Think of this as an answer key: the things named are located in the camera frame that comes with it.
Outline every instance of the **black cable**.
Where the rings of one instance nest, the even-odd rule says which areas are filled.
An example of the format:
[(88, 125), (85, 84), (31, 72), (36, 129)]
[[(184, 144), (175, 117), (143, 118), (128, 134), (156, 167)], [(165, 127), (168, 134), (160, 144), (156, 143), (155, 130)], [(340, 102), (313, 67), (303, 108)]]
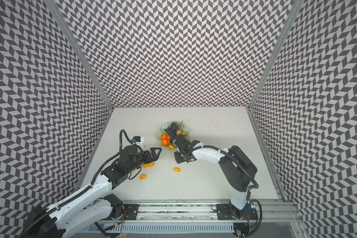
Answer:
[(91, 185), (94, 185), (95, 180), (97, 179), (98, 174), (100, 173), (100, 171), (102, 171), (103, 167), (110, 162), (111, 160), (113, 160), (114, 158), (116, 158), (120, 153), (116, 153), (116, 155), (112, 156), (111, 158), (109, 158), (108, 160), (106, 160), (101, 166), (100, 168), (97, 170), (97, 172), (94, 174), (94, 177), (91, 180)]
[(95, 200), (95, 202), (94, 202), (94, 205), (95, 205), (95, 203), (98, 201), (98, 199), (105, 199), (105, 198), (97, 198), (97, 199)]
[(143, 149), (140, 147), (140, 146), (138, 146), (137, 144), (133, 144), (134, 146), (136, 146), (137, 148), (139, 148), (139, 150), (141, 151), (141, 153), (143, 153)]
[(249, 187), (249, 189), (259, 188), (259, 185), (258, 185), (258, 183), (255, 181), (255, 179), (253, 179), (253, 178), (250, 176), (250, 174), (249, 174), (245, 169), (243, 169), (243, 166), (239, 163), (239, 161), (238, 161), (236, 158), (234, 158), (234, 157), (233, 157), (232, 155), (230, 155), (228, 152), (225, 152), (225, 151), (223, 151), (223, 150), (220, 150), (220, 149), (218, 149), (218, 148), (215, 147), (215, 146), (204, 145), (204, 146), (195, 147), (195, 148), (193, 148), (191, 151), (187, 152), (185, 155), (189, 155), (189, 154), (192, 153), (193, 151), (198, 150), (198, 149), (202, 149), (202, 148), (210, 148), (210, 149), (213, 149), (213, 150), (217, 150), (217, 151), (219, 151), (220, 153), (226, 155), (226, 156), (227, 156), (229, 159), (231, 159), (231, 160), (239, 167), (239, 169), (241, 169), (241, 170), (246, 174), (246, 176), (252, 181), (253, 185), (251, 185), (251, 186)]
[(121, 151), (122, 148), (123, 148), (123, 142), (122, 142), (122, 140), (123, 140), (122, 134), (123, 133), (126, 136), (127, 141), (132, 145), (132, 141), (128, 138), (128, 135), (127, 135), (126, 131), (124, 131), (122, 129), (122, 130), (120, 130), (120, 133), (119, 133), (119, 151)]
[(130, 173), (130, 175), (129, 175), (129, 177), (128, 177), (128, 179), (129, 180), (131, 180), (131, 179), (134, 179), (139, 173), (140, 173), (140, 171), (142, 170), (142, 168), (140, 167), (140, 170), (139, 170), (139, 172), (137, 173), (137, 174), (135, 174), (135, 176), (133, 176), (132, 178), (130, 178), (131, 177), (131, 175), (132, 175), (132, 173)]
[(66, 204), (68, 204), (69, 202), (77, 199), (79, 196), (81, 196), (83, 193), (86, 193), (91, 187), (87, 186), (84, 190), (82, 190), (79, 194), (75, 195), (72, 198), (67, 199), (66, 201), (64, 201), (63, 203), (58, 205), (58, 209), (60, 209), (61, 207), (65, 206)]
[(122, 224), (122, 222), (118, 222), (115, 225), (111, 225), (111, 226), (107, 227), (106, 229), (104, 229), (104, 231), (112, 230), (115, 227), (119, 226), (120, 224)]
[(257, 219), (257, 221), (254, 223), (254, 225), (252, 225), (252, 226), (250, 226), (250, 228), (253, 228), (254, 226), (256, 226), (258, 224), (258, 219)]
[(98, 230), (99, 230), (103, 235), (105, 235), (106, 237), (115, 238), (115, 237), (117, 237), (117, 236), (120, 235), (120, 233), (116, 233), (115, 236), (111, 236), (110, 234), (106, 233), (106, 232), (102, 229), (102, 227), (100, 227), (100, 225), (98, 224), (98, 222), (94, 222), (94, 224), (97, 226)]
[(245, 237), (251, 236), (258, 230), (260, 224), (262, 223), (262, 218), (263, 218), (262, 206), (260, 205), (260, 202), (256, 199), (250, 200), (250, 202), (256, 202), (258, 204), (260, 213), (259, 213), (259, 220), (257, 221), (257, 227), (255, 227), (254, 230), (249, 234), (247, 234)]
[(49, 210), (48, 212), (46, 212), (43, 216), (39, 217), (39, 218), (38, 218), (37, 220), (35, 220), (32, 224), (30, 224), (30, 226), (28, 226), (28, 228), (23, 229), (22, 232), (21, 232), (21, 234), (20, 234), (20, 236), (19, 236), (19, 238), (25, 237), (25, 235), (28, 234), (28, 232), (30, 231), (30, 229), (33, 228), (34, 225), (36, 225), (38, 222), (40, 222), (42, 219), (44, 219), (46, 216), (48, 216), (49, 214), (51, 214), (52, 212), (54, 212), (54, 211), (56, 211), (56, 210), (57, 210), (56, 207), (50, 209), (50, 210)]

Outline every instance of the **fruit bowl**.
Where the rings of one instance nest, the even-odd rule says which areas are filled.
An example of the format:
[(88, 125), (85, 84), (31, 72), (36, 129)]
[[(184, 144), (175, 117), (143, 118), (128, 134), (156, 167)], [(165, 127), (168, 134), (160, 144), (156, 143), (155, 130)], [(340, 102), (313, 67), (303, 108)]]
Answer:
[[(158, 139), (161, 140), (161, 134), (163, 134), (163, 133), (166, 134), (166, 132), (164, 131), (164, 129), (167, 129), (170, 125), (171, 125), (171, 122), (168, 122), (168, 123), (162, 125), (162, 126), (160, 127), (160, 129), (159, 129), (159, 130), (157, 131), (157, 133), (156, 133), (156, 138), (158, 138)], [(189, 137), (190, 130), (189, 130), (189, 128), (188, 128), (187, 126), (185, 126), (184, 124), (182, 124), (182, 125), (181, 125), (181, 130), (186, 132), (186, 137), (185, 137), (185, 138), (186, 138), (187, 140), (190, 140), (190, 137)]]

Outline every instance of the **white table surface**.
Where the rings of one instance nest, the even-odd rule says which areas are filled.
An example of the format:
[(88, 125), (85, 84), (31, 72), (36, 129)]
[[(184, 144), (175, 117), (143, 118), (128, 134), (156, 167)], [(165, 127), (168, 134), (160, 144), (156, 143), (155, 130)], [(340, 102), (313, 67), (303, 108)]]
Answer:
[[(144, 137), (144, 149), (162, 147), (156, 132), (173, 120), (184, 121), (191, 140), (218, 148), (239, 146), (258, 169), (255, 179), (259, 188), (252, 190), (251, 198), (278, 198), (245, 107), (115, 108), (82, 185), (90, 183), (100, 165), (118, 152), (121, 129), (125, 129), (129, 138)], [(123, 147), (126, 145), (129, 143), (123, 138)], [(232, 187), (217, 164), (203, 160), (177, 164), (174, 151), (163, 147), (155, 166), (142, 168), (136, 178), (115, 188), (114, 194), (122, 200), (231, 198)], [(181, 172), (174, 172), (174, 167)], [(147, 178), (140, 180), (141, 174)]]

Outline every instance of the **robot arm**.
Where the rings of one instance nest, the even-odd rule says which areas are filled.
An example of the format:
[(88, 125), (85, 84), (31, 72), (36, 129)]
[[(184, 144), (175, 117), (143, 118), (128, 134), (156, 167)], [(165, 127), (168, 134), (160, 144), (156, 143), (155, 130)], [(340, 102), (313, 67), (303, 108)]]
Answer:
[(251, 160), (235, 145), (229, 149), (218, 149), (198, 140), (190, 142), (184, 136), (176, 136), (167, 129), (165, 132), (174, 139), (178, 148), (178, 151), (174, 153), (177, 163), (202, 159), (219, 164), (229, 184), (234, 188), (230, 210), (235, 218), (240, 219), (249, 203), (250, 190), (259, 187), (254, 180), (258, 170)]
[[(122, 149), (122, 133), (132, 144), (124, 149)], [(92, 182), (44, 209), (39, 206), (33, 208), (24, 222), (24, 229), (20, 238), (69, 238), (78, 230), (101, 219), (109, 217), (117, 220), (122, 217), (124, 213), (123, 202), (110, 192), (128, 179), (131, 172), (141, 168), (143, 164), (156, 161), (161, 152), (161, 148), (143, 151), (142, 143), (142, 137), (135, 136), (130, 140), (125, 131), (122, 130), (120, 132), (119, 153), (108, 159), (98, 169)], [(103, 169), (105, 164), (113, 159), (115, 160), (112, 164)], [(104, 197), (104, 199), (94, 206), (85, 208), (100, 197)]]

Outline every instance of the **black and white zigzag pattern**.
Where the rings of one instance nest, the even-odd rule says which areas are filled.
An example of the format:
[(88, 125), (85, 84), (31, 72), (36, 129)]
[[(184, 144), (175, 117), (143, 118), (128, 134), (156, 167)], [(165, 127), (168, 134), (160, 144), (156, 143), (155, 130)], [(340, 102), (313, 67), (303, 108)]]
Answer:
[(109, 110), (41, 0), (0, 0), (0, 237), (73, 191)]
[(246, 105), (293, 0), (57, 0), (115, 107)]
[(312, 237), (357, 237), (357, 0), (307, 0), (253, 109)]

